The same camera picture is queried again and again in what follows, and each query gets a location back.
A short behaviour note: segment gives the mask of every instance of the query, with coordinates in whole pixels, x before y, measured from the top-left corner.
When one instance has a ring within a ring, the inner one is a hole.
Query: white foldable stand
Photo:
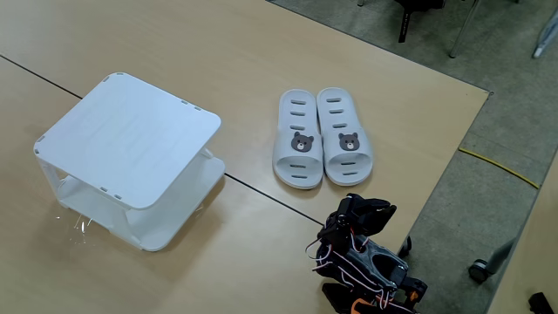
[[[132,245],[164,248],[223,176],[221,119],[125,73],[99,83],[35,143],[58,201]],[[68,174],[58,177],[57,169]]]

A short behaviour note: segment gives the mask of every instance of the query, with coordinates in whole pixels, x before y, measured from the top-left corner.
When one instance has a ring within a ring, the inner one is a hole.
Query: white slipper
[[[317,130],[316,99],[309,92],[290,90],[281,96],[273,169],[293,188],[314,188],[322,180],[322,137]]]
[[[317,113],[325,173],[340,186],[364,181],[372,171],[373,151],[358,122],[352,97],[344,89],[326,88],[317,95]]]

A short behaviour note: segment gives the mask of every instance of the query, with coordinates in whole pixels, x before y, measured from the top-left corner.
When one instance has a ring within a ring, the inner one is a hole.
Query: caster wheel
[[[469,276],[477,283],[484,283],[490,273],[487,271],[487,261],[478,259],[469,267]]]
[[[411,237],[407,236],[407,241],[405,241],[405,243],[403,244],[403,247],[399,251],[398,256],[401,258],[408,256],[409,251],[411,251],[411,249],[412,249]]]

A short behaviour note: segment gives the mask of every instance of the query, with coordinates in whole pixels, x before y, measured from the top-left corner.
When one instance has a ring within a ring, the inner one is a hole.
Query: gray carpet
[[[365,0],[362,8],[357,0],[274,3],[494,91],[462,146],[543,182],[558,146],[558,43],[540,59],[531,54],[556,1],[485,1],[456,59],[447,54],[472,0],[448,0],[443,10],[413,13],[404,44],[398,43],[403,10],[392,0]],[[407,261],[412,275],[429,285],[418,310],[485,312],[499,276],[478,285],[468,278],[467,268],[517,235],[537,193],[511,174],[456,152],[411,231]]]

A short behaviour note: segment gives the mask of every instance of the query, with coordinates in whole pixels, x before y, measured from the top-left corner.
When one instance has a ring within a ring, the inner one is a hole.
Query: wooden table
[[[333,313],[320,226],[229,178],[157,253],[60,207],[31,149],[74,103],[0,59],[0,312]]]
[[[263,0],[0,0],[0,7],[4,56],[80,96],[105,75],[128,72],[219,114],[210,149],[228,173],[320,222],[348,192],[397,204],[375,236],[391,250],[488,95]],[[325,177],[310,191],[290,188],[271,167],[279,97],[328,86],[357,102],[375,149],[373,175],[354,188]]]
[[[531,313],[528,299],[543,292],[558,311],[558,158],[521,232],[488,313]]]

